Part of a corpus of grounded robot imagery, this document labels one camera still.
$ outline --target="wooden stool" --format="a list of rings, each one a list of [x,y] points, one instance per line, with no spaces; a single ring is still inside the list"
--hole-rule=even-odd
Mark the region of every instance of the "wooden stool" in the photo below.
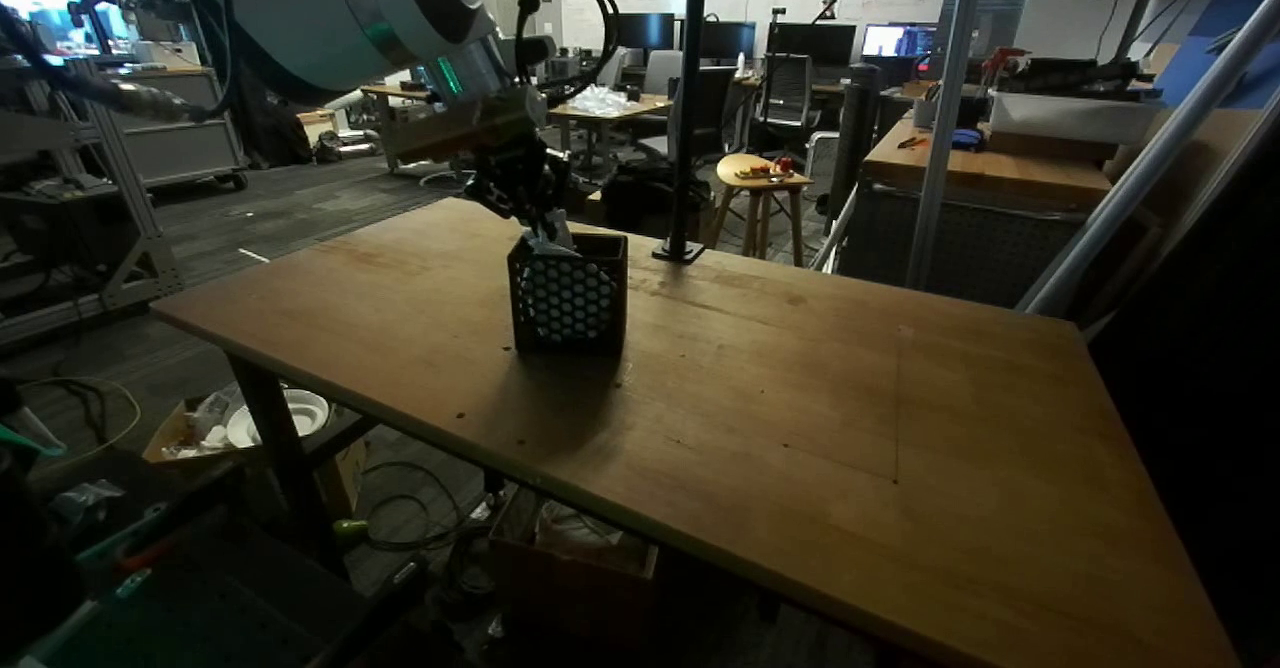
[[[737,171],[746,171],[753,166],[767,165],[769,165],[767,157],[750,156],[750,154],[732,154],[732,156],[723,156],[721,159],[721,163],[716,166],[716,177],[724,184],[724,193],[721,196],[721,203],[716,209],[716,220],[712,223],[712,235],[707,248],[716,248],[716,244],[719,243],[719,234],[724,229],[724,218],[728,216],[730,203],[736,195],[746,191],[749,200],[746,203],[746,235],[742,235],[742,255],[750,255],[754,258],[768,258],[769,218],[773,218],[773,207],[769,206],[769,200],[773,200],[782,209],[782,212],[787,212],[787,209],[782,206],[782,200],[777,197],[777,193],[786,193],[791,198],[791,253],[796,266],[804,266],[804,239],[800,228],[800,212],[803,212],[800,191],[804,191],[804,186],[812,184],[813,180],[800,175],[800,173],[792,173],[791,177],[777,182],[769,179],[740,179],[737,177]]]

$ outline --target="white box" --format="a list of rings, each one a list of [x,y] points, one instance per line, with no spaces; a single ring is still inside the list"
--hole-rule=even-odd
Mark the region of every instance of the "white box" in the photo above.
[[[1062,99],[1059,95],[991,91],[991,132],[1088,139],[1093,143],[1142,143],[1164,102]]]
[[[170,44],[168,40],[134,40],[133,54],[140,63],[161,63],[170,68],[201,68],[196,44]]]

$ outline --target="black honeycomb container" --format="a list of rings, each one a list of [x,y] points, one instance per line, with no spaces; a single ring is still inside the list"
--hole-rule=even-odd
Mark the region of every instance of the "black honeycomb container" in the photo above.
[[[626,235],[575,234],[581,257],[507,253],[511,321],[524,353],[621,354],[627,330]]]

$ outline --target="pole base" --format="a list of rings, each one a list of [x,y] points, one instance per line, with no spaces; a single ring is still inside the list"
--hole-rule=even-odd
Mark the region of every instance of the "pole base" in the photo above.
[[[659,261],[667,261],[668,264],[691,264],[696,261],[699,255],[701,255],[707,247],[701,243],[685,243],[685,253],[672,253],[671,241],[662,241],[658,248],[653,250],[653,257],[659,258]]]

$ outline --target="green light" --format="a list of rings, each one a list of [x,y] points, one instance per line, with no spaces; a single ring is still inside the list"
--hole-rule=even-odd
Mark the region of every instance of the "green light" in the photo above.
[[[449,59],[439,56],[435,59],[435,64],[444,72],[444,81],[449,81],[449,90],[452,90],[454,95],[462,93],[462,84],[458,83],[458,76],[454,74],[453,67],[449,65]]]

